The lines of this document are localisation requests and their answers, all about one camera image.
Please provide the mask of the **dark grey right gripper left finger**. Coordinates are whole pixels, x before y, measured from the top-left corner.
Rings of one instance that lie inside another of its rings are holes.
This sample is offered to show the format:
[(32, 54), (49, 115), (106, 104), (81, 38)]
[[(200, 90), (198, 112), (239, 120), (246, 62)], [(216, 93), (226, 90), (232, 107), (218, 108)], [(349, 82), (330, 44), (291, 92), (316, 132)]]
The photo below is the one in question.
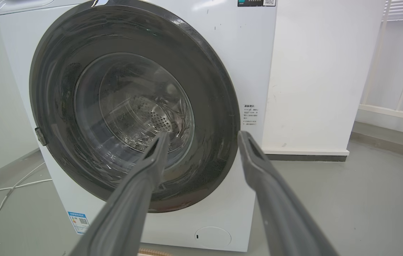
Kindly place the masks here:
[(136, 256), (153, 191), (163, 181), (170, 136), (159, 132), (111, 194), (72, 256)]

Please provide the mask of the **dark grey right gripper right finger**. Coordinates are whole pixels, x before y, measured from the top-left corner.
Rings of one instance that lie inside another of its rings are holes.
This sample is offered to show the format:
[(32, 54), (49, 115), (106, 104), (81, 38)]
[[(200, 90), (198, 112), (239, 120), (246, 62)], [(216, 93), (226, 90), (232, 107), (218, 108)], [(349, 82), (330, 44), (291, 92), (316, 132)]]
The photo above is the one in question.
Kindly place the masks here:
[(255, 191), (272, 256), (338, 253), (285, 179), (247, 131), (237, 136), (247, 184)]

